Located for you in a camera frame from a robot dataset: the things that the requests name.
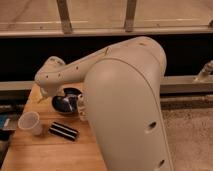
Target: small cup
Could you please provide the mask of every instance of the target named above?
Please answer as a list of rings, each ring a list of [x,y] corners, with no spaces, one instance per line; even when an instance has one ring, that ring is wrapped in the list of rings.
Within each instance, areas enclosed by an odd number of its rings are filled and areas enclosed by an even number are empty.
[[[32,133],[33,135],[40,135],[42,133],[39,114],[34,111],[23,113],[18,120],[18,127],[21,130]]]

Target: dark background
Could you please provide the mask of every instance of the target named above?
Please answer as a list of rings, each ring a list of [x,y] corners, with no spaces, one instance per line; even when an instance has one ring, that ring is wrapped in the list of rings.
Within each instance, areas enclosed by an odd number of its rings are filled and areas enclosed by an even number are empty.
[[[0,81],[33,80],[49,56],[66,63],[136,36],[0,38]],[[197,75],[213,59],[213,34],[151,35],[167,55],[167,76]]]

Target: floor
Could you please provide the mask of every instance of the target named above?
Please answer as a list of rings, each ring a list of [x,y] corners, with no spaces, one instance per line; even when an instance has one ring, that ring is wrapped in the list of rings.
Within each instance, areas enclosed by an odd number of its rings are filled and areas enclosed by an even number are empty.
[[[168,98],[162,109],[175,171],[212,171],[213,101]]]
[[[127,0],[67,0],[74,28],[122,28]],[[58,30],[56,1],[1,0],[0,30]],[[200,26],[213,19],[211,0],[137,0],[135,27]]]

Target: wooden table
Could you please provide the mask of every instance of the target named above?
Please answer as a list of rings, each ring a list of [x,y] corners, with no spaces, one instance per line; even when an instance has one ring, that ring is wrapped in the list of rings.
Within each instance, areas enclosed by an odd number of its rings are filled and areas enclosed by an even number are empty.
[[[82,89],[82,84],[69,85]],[[106,171],[103,158],[91,132],[88,122],[82,122],[77,115],[63,116],[51,106],[51,99],[37,103],[41,98],[39,88],[34,85],[24,112],[37,111],[44,126],[40,137],[17,129],[2,171]],[[80,135],[72,142],[49,133],[53,121],[77,129]]]

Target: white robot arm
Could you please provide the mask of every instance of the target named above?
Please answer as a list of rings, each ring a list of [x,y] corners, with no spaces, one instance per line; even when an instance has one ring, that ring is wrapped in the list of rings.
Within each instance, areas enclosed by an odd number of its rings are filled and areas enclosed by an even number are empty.
[[[87,118],[109,171],[172,171],[159,99],[165,68],[161,46],[137,37],[68,65],[50,57],[35,81],[44,96],[84,81]]]

